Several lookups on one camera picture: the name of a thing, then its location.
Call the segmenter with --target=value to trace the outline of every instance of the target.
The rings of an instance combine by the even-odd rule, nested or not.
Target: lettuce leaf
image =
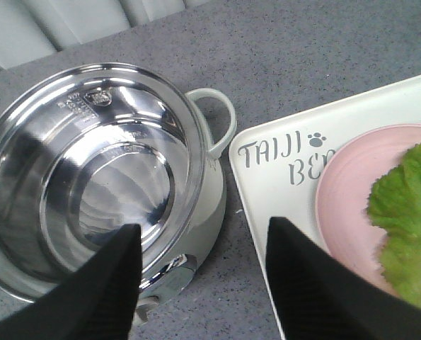
[[[421,144],[375,182],[367,214],[388,234],[379,257],[383,276],[404,300],[421,308]]]

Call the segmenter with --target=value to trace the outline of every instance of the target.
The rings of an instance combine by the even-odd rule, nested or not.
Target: metal bowl
[[[186,98],[128,64],[62,72],[0,119],[0,285],[46,293],[125,223],[143,271],[180,236],[200,194],[204,138]]]

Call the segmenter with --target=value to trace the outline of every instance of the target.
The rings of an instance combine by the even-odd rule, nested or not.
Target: black object
[[[141,230],[125,225],[69,279],[1,321],[0,339],[127,339],[141,274]]]
[[[267,279],[287,340],[421,340],[421,310],[327,255],[288,219],[273,217]]]

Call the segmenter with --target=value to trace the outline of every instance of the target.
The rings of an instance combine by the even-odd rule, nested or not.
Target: bowl handle
[[[190,92],[185,93],[185,96],[190,99],[194,104],[196,104],[196,101],[201,98],[215,98],[219,101],[223,102],[223,104],[227,107],[229,112],[229,117],[231,119],[229,123],[229,127],[224,134],[224,136],[216,143],[213,142],[212,135],[208,131],[204,132],[207,136],[207,143],[208,143],[208,153],[210,157],[214,159],[218,159],[221,157],[221,153],[223,150],[229,145],[230,141],[232,140],[233,136],[236,133],[237,129],[237,119],[236,119],[236,111],[233,108],[232,102],[229,100],[229,98],[226,97],[226,95],[218,90],[215,89],[208,89],[208,88],[202,88],[202,89],[195,89]],[[204,127],[207,127],[207,121],[203,114],[200,112],[200,110],[197,110],[198,118],[201,120],[201,124]]]

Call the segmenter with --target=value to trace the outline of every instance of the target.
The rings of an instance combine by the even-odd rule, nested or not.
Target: gray countertop
[[[213,0],[1,72],[0,114],[49,75],[104,61],[152,69],[182,91],[223,91],[242,131],[421,74],[421,1]],[[221,135],[222,108],[204,110]],[[211,254],[131,339],[279,339],[227,152],[222,163],[229,200]],[[0,319],[22,306],[0,291]]]

